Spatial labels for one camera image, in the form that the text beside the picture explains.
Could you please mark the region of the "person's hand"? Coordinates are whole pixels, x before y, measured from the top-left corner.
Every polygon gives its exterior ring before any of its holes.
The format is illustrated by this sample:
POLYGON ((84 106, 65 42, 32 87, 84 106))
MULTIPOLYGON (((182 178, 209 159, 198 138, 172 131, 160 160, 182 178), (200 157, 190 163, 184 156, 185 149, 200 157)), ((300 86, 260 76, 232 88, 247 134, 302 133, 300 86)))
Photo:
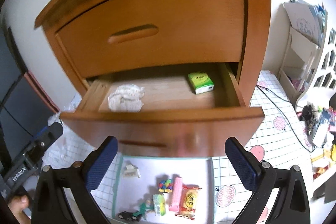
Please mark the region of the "person's hand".
POLYGON ((26 195, 13 196, 8 203, 9 209, 20 224, 31 224, 31 219, 24 212, 29 207, 29 204, 29 198, 26 195))

